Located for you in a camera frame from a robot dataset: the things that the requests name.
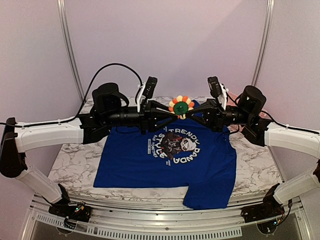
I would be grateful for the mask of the orange yellow flower brooch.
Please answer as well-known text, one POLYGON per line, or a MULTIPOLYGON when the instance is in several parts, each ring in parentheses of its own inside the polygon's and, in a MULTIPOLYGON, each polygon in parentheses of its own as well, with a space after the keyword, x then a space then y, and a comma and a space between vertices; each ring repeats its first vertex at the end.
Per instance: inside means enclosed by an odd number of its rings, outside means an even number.
POLYGON ((195 103, 188 96, 179 95, 169 102, 168 110, 179 119, 185 120, 186 113, 193 110, 194 106, 195 103))

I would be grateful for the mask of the blue printed t-shirt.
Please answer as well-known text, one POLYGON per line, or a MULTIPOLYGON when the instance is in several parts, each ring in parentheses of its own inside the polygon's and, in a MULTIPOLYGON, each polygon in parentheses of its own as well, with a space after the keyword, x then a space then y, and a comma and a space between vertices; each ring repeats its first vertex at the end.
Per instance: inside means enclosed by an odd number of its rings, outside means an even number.
POLYGON ((229 130, 213 132, 191 119, 141 134, 118 126, 107 137, 94 180, 96 188, 187 187, 184 206, 225 208, 236 181, 237 153, 229 130))

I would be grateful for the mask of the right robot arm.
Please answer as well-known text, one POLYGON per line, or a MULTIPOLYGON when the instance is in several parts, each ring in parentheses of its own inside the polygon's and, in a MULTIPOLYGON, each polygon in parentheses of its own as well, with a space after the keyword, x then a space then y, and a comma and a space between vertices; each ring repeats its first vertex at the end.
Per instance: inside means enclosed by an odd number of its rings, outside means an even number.
MULTIPOLYGON (((217 98, 210 98, 189 110, 185 116, 213 132, 221 132, 226 126, 241 125, 241 133, 254 145, 280 147, 319 159, 320 132, 281 124, 271 117, 261 117, 260 112, 265 103, 266 97, 262 92, 248 85, 235 105, 223 107, 217 98)), ((273 186, 263 198, 258 213, 262 218, 269 218, 278 210, 278 206, 319 186, 320 168, 317 166, 273 186)))

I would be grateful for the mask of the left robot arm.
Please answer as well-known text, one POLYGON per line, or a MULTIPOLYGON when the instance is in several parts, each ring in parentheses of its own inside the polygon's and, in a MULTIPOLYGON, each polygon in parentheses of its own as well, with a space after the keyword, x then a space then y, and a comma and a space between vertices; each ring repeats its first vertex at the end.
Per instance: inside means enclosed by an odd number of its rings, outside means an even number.
POLYGON ((39 123, 17 123, 15 118, 8 118, 0 143, 0 173, 28 185, 63 217, 70 217, 75 210, 66 189, 28 164, 26 152, 62 144, 97 143, 110 134, 111 128, 119 126, 139 127, 143 134, 155 132, 176 121, 177 116, 151 100, 154 88, 148 83, 142 104, 130 106, 116 83, 105 83, 92 92, 89 113, 39 123))

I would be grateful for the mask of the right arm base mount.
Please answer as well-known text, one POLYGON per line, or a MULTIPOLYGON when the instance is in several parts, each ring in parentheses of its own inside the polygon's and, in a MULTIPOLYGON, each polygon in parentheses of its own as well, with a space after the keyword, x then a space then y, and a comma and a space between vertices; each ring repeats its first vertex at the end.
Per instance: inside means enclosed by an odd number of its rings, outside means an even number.
POLYGON ((281 204, 276 201, 266 201, 241 208, 240 215, 246 223, 249 223, 283 215, 284 213, 285 210, 281 204))

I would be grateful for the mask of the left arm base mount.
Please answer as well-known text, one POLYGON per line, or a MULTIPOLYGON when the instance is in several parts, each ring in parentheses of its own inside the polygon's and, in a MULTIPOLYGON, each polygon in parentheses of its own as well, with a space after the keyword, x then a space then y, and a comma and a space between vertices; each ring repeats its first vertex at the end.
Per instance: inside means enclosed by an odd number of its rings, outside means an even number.
POLYGON ((59 217, 88 223, 91 218, 92 208, 83 201, 71 202, 70 200, 62 199, 57 203, 52 203, 48 212, 59 217))

